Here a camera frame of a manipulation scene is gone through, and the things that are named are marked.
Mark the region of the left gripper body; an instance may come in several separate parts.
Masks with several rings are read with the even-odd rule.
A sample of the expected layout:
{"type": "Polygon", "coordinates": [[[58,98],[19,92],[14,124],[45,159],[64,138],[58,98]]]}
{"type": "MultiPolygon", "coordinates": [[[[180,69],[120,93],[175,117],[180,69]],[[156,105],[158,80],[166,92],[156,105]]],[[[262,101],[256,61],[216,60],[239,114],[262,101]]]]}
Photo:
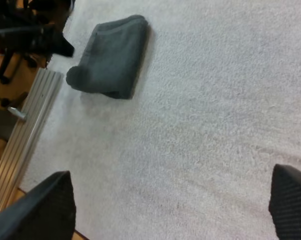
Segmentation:
{"type": "Polygon", "coordinates": [[[27,51],[35,54],[62,54],[63,34],[54,25],[30,26],[27,51]]]}

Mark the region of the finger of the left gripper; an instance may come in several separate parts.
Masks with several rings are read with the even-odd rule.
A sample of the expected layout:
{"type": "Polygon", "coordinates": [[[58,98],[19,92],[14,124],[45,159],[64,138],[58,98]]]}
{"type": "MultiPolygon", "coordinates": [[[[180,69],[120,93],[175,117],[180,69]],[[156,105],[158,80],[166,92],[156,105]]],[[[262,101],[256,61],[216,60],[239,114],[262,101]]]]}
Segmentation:
{"type": "Polygon", "coordinates": [[[52,38],[52,52],[71,58],[74,55],[74,47],[65,39],[61,32],[57,32],[52,38]]]}

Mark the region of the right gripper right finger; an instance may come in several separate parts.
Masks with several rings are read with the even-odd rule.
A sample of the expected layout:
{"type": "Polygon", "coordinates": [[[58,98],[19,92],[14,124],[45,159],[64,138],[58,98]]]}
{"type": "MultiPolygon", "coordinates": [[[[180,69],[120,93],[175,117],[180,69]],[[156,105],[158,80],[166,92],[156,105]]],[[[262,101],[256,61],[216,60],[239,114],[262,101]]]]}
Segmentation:
{"type": "Polygon", "coordinates": [[[280,240],[301,240],[301,171],[274,166],[268,211],[280,240]]]}

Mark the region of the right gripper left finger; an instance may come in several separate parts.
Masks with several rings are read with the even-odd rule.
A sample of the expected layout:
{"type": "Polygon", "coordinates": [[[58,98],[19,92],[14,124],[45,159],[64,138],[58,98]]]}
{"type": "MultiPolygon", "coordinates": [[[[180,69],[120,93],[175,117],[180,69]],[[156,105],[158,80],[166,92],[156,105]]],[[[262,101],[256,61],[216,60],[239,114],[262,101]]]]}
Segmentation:
{"type": "Polygon", "coordinates": [[[76,211],[71,173],[55,172],[0,212],[0,240],[70,240],[76,211]]]}

